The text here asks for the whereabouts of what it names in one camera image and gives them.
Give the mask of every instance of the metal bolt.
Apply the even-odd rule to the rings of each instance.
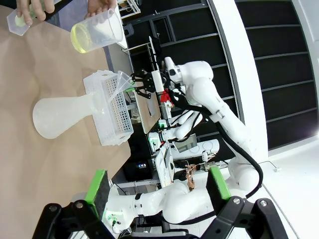
[[[263,207],[265,207],[265,206],[267,206],[267,202],[264,201],[264,200],[262,200],[262,201],[260,201],[260,205],[263,206]]]
[[[52,211],[52,212],[54,212],[54,211],[56,211],[58,208],[56,207],[56,206],[51,206],[50,207],[50,211]]]
[[[77,208],[83,208],[83,204],[82,204],[82,203],[77,203],[77,204],[76,204],[76,207],[77,207]]]
[[[236,204],[239,204],[239,203],[240,203],[240,199],[239,199],[239,198],[235,198],[235,199],[233,200],[233,202],[236,203]]]

